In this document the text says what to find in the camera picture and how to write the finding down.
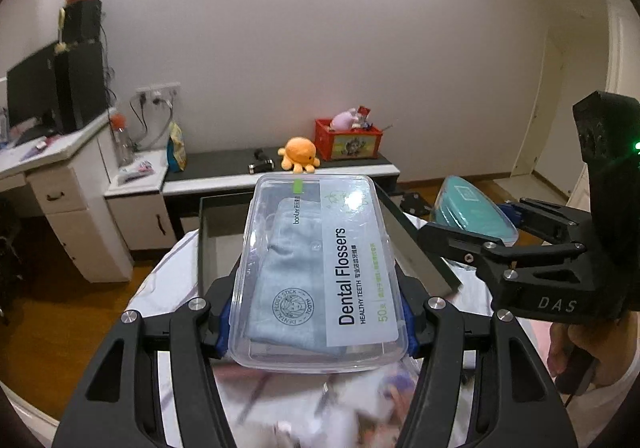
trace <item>teal container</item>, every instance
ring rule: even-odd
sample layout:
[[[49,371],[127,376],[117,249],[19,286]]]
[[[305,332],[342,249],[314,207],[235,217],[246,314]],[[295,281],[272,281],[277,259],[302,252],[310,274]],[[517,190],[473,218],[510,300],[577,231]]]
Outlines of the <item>teal container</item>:
[[[501,239],[518,240],[518,230],[487,196],[468,181],[450,175],[442,183],[431,215],[438,224]]]

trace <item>orange octopus plush toy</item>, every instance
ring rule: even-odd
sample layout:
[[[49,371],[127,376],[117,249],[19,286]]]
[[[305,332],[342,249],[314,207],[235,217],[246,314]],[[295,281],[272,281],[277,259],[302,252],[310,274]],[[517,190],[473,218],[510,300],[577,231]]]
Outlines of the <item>orange octopus plush toy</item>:
[[[308,173],[314,173],[320,166],[320,160],[316,158],[316,146],[310,139],[291,138],[283,149],[278,150],[282,156],[282,170],[290,170],[294,173],[302,173],[304,169]]]

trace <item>wall socket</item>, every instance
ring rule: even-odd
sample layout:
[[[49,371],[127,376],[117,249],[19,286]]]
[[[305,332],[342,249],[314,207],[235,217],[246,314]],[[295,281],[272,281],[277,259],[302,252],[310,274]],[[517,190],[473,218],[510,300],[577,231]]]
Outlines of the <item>wall socket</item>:
[[[146,87],[138,87],[136,94],[146,94],[146,101],[152,102],[156,98],[173,101],[173,104],[180,102],[180,82],[169,82],[153,84]]]

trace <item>red plastic crate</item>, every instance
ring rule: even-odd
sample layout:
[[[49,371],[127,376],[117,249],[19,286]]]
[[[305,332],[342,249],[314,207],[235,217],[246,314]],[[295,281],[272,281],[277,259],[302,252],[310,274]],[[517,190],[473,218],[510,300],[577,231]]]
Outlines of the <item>red plastic crate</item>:
[[[332,131],[331,119],[316,120],[316,149],[325,161],[330,159],[363,159],[378,157],[382,131],[376,127],[369,130]]]

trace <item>drawer handle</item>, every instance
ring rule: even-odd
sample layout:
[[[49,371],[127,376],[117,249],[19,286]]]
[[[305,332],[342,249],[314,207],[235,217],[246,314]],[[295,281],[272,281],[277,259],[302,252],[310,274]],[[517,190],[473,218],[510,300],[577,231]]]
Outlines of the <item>drawer handle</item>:
[[[64,192],[60,192],[60,194],[56,195],[56,196],[50,196],[49,194],[47,194],[47,201],[57,201],[58,199],[60,199],[61,197],[64,197],[65,193]]]
[[[162,228],[162,221],[160,220],[160,214],[159,213],[156,214],[156,219],[158,219],[158,228],[160,228],[160,231],[162,232],[162,235],[166,235],[166,232],[164,231],[164,228]]]

